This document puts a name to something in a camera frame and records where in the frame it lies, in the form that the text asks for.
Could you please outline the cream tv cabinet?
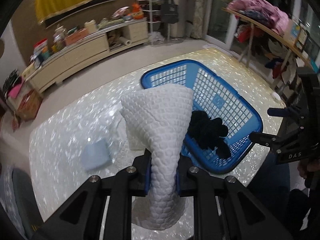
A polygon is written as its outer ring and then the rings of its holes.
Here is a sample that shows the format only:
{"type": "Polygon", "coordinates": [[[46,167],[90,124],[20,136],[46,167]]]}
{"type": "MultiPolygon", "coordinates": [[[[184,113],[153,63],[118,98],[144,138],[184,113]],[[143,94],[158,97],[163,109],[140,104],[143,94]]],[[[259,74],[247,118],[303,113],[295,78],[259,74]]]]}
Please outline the cream tv cabinet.
{"type": "Polygon", "coordinates": [[[54,54],[25,81],[42,93],[96,62],[148,41],[146,18],[109,26],[54,54]],[[131,45],[123,45],[119,40],[121,36],[130,39],[131,45]]]}

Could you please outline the orange snack bag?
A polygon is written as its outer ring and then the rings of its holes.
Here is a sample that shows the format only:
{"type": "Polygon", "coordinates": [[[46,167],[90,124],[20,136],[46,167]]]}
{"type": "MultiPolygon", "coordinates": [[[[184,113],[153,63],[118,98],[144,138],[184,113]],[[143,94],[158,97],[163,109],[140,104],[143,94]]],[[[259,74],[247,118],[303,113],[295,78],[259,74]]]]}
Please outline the orange snack bag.
{"type": "Polygon", "coordinates": [[[132,4],[131,15],[134,20],[141,20],[144,18],[144,12],[138,3],[132,4]]]}

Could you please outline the orange box on cabinet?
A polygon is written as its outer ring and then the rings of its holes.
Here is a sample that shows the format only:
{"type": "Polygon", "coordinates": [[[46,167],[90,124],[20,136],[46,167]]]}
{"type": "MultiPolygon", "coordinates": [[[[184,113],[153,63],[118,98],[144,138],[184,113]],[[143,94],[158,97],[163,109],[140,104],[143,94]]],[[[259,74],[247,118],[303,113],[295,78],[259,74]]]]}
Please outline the orange box on cabinet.
{"type": "Polygon", "coordinates": [[[70,46],[71,44],[74,44],[75,42],[80,41],[81,39],[85,38],[88,35],[88,30],[86,28],[83,28],[81,30],[78,30],[71,35],[68,35],[65,38],[65,43],[67,46],[70,46]]]}

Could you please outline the blue plastic basket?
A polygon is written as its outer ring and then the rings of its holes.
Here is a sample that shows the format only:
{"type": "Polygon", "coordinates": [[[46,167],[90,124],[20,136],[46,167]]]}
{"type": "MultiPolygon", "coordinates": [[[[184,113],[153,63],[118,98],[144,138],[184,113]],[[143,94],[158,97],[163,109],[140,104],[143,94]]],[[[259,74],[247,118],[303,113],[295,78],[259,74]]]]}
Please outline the blue plastic basket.
{"type": "Polygon", "coordinates": [[[231,172],[253,147],[252,132],[263,131],[259,113],[224,79],[202,63],[180,60],[145,72],[140,78],[144,89],[175,83],[193,90],[193,110],[205,111],[210,118],[221,118],[228,127],[225,139],[231,156],[221,159],[215,150],[202,150],[196,141],[185,137],[182,154],[195,166],[213,174],[231,172]]]}

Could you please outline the standing air conditioner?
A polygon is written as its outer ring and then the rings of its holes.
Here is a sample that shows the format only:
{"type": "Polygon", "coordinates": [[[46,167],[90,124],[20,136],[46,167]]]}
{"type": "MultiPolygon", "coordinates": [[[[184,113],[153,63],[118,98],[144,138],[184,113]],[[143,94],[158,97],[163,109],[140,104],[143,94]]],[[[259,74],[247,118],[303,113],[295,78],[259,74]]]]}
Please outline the standing air conditioner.
{"type": "Polygon", "coordinates": [[[170,38],[178,41],[190,37],[193,0],[172,0],[178,6],[178,22],[170,25],[170,38]]]}

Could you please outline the light blue cloth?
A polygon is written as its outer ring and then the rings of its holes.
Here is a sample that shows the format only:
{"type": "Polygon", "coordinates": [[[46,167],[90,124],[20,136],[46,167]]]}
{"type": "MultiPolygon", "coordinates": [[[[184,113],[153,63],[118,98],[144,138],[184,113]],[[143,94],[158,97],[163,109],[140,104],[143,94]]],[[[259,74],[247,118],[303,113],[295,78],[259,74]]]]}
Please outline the light blue cloth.
{"type": "Polygon", "coordinates": [[[86,145],[81,153],[81,163],[87,172],[111,164],[111,151],[106,140],[86,145]]]}

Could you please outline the white plastic jug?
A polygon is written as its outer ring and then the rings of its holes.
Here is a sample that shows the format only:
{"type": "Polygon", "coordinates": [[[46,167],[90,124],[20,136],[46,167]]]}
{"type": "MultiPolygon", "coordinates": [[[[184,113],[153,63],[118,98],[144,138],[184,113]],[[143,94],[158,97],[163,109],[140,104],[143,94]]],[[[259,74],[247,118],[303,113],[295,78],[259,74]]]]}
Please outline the white plastic jug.
{"type": "Polygon", "coordinates": [[[97,28],[95,20],[91,20],[91,21],[85,22],[84,26],[85,26],[88,34],[93,34],[93,33],[98,31],[98,28],[97,28]]]}

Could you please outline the white metal shelf rack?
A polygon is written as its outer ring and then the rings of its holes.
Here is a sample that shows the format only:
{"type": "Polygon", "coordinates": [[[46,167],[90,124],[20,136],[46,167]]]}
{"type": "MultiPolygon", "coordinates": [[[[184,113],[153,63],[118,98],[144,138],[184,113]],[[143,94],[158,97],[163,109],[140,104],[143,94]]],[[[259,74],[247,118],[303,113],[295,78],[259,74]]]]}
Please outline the white metal shelf rack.
{"type": "Polygon", "coordinates": [[[149,42],[151,45],[170,40],[171,24],[164,16],[164,7],[172,0],[136,0],[147,20],[149,42]]]}

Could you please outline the black hanging bag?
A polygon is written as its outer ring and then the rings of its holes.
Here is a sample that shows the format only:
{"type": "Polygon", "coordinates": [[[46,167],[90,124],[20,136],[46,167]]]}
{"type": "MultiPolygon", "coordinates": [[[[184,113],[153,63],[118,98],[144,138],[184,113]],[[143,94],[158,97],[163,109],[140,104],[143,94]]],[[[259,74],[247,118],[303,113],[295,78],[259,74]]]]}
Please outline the black hanging bag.
{"type": "Polygon", "coordinates": [[[161,22],[175,24],[179,21],[178,5],[175,3],[164,3],[161,5],[161,22]]]}

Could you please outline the cardboard box on floor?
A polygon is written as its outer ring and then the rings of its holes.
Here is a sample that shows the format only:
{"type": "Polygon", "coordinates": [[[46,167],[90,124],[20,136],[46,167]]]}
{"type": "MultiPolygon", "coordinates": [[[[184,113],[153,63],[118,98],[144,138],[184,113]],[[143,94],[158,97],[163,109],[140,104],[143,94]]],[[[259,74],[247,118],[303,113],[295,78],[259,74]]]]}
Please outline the cardboard box on floor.
{"type": "Polygon", "coordinates": [[[34,89],[24,95],[18,109],[17,115],[23,121],[34,120],[40,109],[43,98],[34,89]]]}

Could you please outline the black plush toy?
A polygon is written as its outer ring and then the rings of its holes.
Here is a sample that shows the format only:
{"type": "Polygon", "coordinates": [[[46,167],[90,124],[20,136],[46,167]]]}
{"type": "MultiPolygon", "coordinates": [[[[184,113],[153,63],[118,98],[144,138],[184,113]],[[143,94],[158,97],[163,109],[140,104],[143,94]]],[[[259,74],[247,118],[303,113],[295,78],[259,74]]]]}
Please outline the black plush toy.
{"type": "Polygon", "coordinates": [[[221,118],[211,119],[205,111],[193,111],[187,134],[193,138],[202,150],[216,150],[221,159],[231,157],[231,151],[225,142],[228,127],[221,118]]]}

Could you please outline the white textured towel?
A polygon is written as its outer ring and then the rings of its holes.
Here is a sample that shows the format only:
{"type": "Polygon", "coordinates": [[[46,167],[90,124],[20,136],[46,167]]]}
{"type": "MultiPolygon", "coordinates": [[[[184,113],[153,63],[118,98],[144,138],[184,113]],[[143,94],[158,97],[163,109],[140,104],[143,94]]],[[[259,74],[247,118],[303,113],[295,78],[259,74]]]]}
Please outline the white textured towel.
{"type": "Polygon", "coordinates": [[[193,109],[193,91],[169,83],[139,90],[121,98],[129,148],[151,152],[150,189],[137,199],[132,222],[149,230],[166,230],[185,210],[177,194],[176,171],[193,109]]]}

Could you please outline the pink clothes pile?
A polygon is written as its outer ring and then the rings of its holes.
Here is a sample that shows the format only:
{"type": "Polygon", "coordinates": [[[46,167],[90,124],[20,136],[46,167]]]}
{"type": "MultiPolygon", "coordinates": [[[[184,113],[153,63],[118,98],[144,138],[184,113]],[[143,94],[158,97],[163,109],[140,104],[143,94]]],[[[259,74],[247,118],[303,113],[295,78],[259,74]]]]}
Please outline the pink clothes pile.
{"type": "Polygon", "coordinates": [[[287,13],[266,0],[233,0],[228,3],[227,8],[237,12],[259,12],[268,20],[269,28],[280,36],[284,35],[289,23],[287,13]]]}

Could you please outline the white quilted cloth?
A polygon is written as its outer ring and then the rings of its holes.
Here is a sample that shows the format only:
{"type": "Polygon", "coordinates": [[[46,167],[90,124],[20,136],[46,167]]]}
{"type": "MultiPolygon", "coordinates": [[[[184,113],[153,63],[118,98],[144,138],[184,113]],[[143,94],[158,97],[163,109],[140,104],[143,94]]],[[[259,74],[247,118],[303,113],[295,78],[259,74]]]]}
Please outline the white quilted cloth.
{"type": "Polygon", "coordinates": [[[144,144],[131,132],[121,114],[113,116],[107,125],[106,141],[113,153],[118,153],[125,145],[131,151],[142,151],[144,144]]]}

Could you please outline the paper towel roll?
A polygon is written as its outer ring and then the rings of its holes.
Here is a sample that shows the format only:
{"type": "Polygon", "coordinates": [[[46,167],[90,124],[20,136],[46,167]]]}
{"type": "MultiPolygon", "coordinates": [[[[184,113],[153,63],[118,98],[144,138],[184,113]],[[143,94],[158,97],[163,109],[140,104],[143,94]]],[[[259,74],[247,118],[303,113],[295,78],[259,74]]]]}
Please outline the paper towel roll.
{"type": "Polygon", "coordinates": [[[131,43],[132,43],[132,41],[131,41],[130,39],[127,39],[127,38],[125,38],[125,37],[123,37],[123,36],[121,36],[121,37],[119,38],[119,40],[120,40],[120,42],[121,42],[123,45],[125,45],[125,46],[130,46],[131,43]]]}

